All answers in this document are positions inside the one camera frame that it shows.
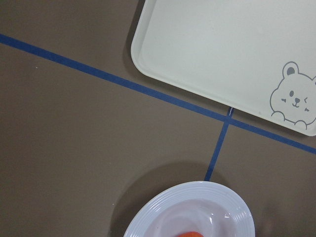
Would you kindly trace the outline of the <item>white round plate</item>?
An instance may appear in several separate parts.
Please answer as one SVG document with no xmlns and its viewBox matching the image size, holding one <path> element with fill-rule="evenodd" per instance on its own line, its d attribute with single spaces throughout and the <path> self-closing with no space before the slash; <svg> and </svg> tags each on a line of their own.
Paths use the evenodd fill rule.
<svg viewBox="0 0 316 237">
<path fill-rule="evenodd" d="M 230 188 L 209 181 L 171 187 L 147 202 L 127 227 L 126 237 L 254 237 L 252 214 Z"/>
</svg>

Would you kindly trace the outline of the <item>orange fruit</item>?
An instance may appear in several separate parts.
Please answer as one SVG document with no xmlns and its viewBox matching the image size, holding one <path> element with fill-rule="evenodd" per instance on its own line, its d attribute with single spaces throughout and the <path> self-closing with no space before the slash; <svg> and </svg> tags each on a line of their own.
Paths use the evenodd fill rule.
<svg viewBox="0 0 316 237">
<path fill-rule="evenodd" d="M 185 232 L 182 234 L 177 235 L 177 237 L 203 237 L 202 234 L 200 234 L 199 232 Z"/>
</svg>

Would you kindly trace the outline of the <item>cream bear tray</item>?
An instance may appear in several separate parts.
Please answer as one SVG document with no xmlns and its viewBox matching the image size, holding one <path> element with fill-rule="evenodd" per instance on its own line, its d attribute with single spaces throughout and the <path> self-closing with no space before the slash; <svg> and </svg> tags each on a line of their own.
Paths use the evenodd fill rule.
<svg viewBox="0 0 316 237">
<path fill-rule="evenodd" d="M 313 0 L 147 0 L 131 58 L 146 76 L 316 134 Z"/>
</svg>

